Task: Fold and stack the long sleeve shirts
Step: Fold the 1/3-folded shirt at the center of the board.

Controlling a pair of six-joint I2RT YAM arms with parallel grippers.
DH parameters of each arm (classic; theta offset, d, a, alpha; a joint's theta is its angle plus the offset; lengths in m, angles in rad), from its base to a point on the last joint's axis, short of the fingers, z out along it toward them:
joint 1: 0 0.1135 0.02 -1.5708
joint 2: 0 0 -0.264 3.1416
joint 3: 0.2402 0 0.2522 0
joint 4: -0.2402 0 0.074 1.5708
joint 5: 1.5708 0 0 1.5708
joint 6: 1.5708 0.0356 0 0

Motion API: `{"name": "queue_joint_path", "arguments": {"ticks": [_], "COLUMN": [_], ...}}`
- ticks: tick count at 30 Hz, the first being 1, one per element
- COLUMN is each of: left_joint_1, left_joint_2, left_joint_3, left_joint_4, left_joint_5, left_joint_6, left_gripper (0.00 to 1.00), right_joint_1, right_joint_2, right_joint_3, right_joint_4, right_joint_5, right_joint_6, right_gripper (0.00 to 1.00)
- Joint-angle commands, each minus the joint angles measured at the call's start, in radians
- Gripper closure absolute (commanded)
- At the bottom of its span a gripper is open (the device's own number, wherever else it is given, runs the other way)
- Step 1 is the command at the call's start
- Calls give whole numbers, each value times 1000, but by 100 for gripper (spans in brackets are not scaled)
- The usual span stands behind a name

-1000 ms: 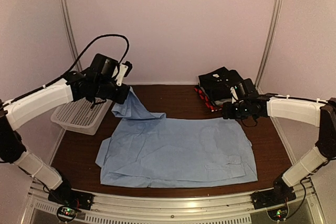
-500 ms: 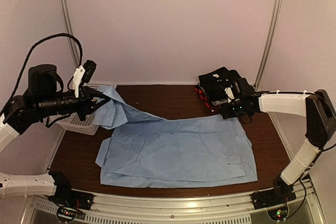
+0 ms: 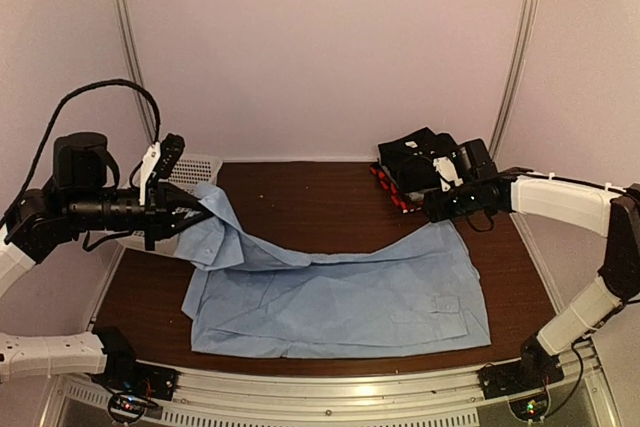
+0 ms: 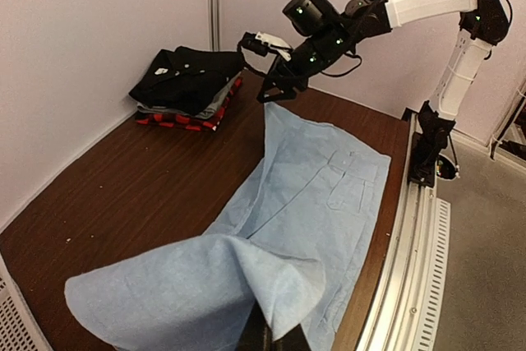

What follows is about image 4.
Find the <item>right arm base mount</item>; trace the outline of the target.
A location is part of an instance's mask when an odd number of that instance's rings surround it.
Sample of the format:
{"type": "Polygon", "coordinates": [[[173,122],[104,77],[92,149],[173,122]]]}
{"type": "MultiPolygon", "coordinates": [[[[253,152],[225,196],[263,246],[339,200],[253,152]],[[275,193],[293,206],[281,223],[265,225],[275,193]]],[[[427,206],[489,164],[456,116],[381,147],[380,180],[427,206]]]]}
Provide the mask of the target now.
{"type": "Polygon", "coordinates": [[[451,147],[453,161],[441,153],[452,142],[455,121],[441,118],[429,100],[422,104],[417,120],[422,131],[412,137],[408,180],[423,187],[434,187],[436,178],[455,180],[459,176],[459,163],[454,147],[451,147]]]}

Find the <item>light blue long sleeve shirt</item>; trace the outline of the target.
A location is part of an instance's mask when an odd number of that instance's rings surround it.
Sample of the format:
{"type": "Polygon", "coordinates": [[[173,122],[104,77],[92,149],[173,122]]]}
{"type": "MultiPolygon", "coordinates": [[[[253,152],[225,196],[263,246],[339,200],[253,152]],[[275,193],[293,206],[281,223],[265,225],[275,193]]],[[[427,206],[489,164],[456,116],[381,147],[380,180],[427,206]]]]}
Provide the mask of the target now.
{"type": "Polygon", "coordinates": [[[265,106],[265,153],[201,235],[67,280],[91,334],[121,350],[233,350],[254,305],[273,339],[331,349],[390,167],[329,123],[265,106]]]}

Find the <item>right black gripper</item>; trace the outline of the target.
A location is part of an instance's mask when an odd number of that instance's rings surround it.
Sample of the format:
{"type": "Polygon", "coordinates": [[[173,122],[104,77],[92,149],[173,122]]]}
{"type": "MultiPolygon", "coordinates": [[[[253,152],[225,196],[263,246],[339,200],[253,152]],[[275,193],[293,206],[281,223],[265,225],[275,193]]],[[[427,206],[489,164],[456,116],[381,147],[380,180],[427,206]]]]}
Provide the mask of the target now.
{"type": "Polygon", "coordinates": [[[308,78],[317,74],[332,78],[347,76],[358,66],[339,74],[325,71],[342,56],[358,59],[355,45],[351,43],[346,30],[326,28],[312,35],[291,52],[289,61],[285,62],[281,57],[275,58],[264,77],[257,100],[269,103],[295,99],[308,88],[308,78]]]}

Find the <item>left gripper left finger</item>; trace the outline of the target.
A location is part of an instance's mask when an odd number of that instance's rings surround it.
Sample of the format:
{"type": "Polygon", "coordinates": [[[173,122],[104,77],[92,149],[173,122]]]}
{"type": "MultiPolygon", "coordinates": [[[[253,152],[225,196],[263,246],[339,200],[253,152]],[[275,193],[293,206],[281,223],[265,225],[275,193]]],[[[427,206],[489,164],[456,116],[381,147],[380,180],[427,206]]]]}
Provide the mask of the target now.
{"type": "Polygon", "coordinates": [[[272,331],[258,302],[255,302],[238,341],[238,351],[271,351],[272,331]]]}

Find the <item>black shirt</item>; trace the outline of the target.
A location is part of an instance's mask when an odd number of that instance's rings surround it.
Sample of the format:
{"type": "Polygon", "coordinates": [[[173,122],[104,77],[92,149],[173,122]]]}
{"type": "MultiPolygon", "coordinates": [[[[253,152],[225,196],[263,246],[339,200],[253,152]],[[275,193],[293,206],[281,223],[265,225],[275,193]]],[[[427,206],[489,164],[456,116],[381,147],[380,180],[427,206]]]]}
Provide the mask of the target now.
{"type": "Polygon", "coordinates": [[[129,96],[148,107],[197,115],[243,69],[243,57],[232,51],[200,51],[179,46],[154,57],[129,96]]]}

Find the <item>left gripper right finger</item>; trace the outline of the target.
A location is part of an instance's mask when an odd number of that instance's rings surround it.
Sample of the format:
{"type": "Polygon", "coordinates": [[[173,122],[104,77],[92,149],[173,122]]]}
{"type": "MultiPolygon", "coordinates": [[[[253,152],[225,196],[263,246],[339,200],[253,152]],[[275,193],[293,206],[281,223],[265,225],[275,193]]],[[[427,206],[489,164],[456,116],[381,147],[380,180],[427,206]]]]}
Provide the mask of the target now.
{"type": "Polygon", "coordinates": [[[292,328],[282,338],[273,342],[275,351],[311,351],[307,338],[300,325],[292,328]]]}

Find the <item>white plastic laundry basket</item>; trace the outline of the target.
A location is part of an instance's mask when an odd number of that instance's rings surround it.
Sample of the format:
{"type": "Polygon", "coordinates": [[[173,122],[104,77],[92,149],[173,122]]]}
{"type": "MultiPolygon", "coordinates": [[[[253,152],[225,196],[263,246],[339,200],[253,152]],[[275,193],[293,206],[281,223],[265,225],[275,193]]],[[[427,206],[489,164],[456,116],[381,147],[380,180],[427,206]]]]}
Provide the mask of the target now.
{"type": "Polygon", "coordinates": [[[52,350],[19,289],[1,277],[1,350],[52,350]]]}

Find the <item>red plaid shirt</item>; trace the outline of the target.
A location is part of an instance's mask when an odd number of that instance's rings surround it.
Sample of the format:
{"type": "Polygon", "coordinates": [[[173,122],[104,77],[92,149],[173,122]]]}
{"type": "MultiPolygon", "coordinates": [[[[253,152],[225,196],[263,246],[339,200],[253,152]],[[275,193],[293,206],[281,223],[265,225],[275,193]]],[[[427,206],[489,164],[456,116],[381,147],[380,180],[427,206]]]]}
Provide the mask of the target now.
{"type": "Polygon", "coordinates": [[[227,107],[231,104],[233,97],[242,87],[242,78],[234,78],[223,89],[226,94],[217,111],[209,118],[198,118],[190,115],[171,113],[142,113],[137,111],[134,120],[140,125],[151,125],[160,127],[175,127],[195,132],[215,132],[224,118],[227,107]]]}

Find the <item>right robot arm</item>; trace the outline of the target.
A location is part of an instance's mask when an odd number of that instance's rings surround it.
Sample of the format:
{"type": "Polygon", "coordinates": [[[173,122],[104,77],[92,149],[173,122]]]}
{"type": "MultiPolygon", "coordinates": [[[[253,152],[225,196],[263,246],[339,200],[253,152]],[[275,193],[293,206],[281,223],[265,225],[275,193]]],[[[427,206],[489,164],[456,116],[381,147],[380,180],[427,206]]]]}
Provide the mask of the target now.
{"type": "Polygon", "coordinates": [[[361,41],[452,13],[459,14],[457,41],[438,86],[418,113],[422,135],[413,152],[420,165],[433,163],[447,147],[480,66],[509,32],[509,0],[350,0],[343,12],[328,0],[291,0],[283,14],[305,40],[291,48],[276,36],[256,34],[258,53],[276,55],[257,98],[262,103],[294,99],[312,76],[325,73],[344,55],[355,58],[361,41]]]}

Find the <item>grey shirt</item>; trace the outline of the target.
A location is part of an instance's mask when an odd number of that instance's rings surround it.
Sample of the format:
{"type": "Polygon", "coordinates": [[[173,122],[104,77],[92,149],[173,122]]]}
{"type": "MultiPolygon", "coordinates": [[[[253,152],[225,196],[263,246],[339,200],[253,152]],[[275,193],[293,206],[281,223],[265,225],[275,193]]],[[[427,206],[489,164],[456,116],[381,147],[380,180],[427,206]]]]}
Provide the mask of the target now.
{"type": "Polygon", "coordinates": [[[219,108],[224,104],[225,100],[231,95],[235,89],[239,88],[242,83],[241,74],[238,73],[233,77],[212,99],[212,101],[197,115],[191,115],[181,109],[172,109],[163,106],[147,106],[142,103],[137,104],[137,109],[141,113],[160,113],[160,114],[177,114],[182,116],[188,116],[191,118],[197,118],[207,120],[212,118],[219,108]]]}

